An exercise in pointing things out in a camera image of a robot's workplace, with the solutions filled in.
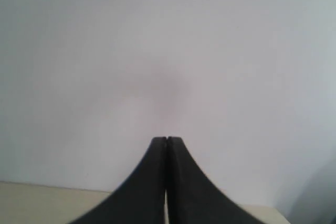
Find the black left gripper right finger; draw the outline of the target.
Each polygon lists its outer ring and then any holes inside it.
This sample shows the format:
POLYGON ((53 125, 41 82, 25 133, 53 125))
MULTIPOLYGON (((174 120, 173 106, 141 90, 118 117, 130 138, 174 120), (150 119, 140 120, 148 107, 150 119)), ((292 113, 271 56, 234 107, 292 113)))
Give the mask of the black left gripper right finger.
POLYGON ((168 137, 166 158, 170 223, 262 223, 225 196, 207 178, 180 137, 168 137))

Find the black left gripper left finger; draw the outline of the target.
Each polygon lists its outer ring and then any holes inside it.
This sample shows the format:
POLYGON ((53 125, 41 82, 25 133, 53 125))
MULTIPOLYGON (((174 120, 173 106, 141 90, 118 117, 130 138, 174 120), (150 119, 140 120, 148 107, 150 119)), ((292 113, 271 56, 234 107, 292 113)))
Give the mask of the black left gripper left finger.
POLYGON ((75 224, 165 223, 166 137, 152 139, 129 177, 75 224))

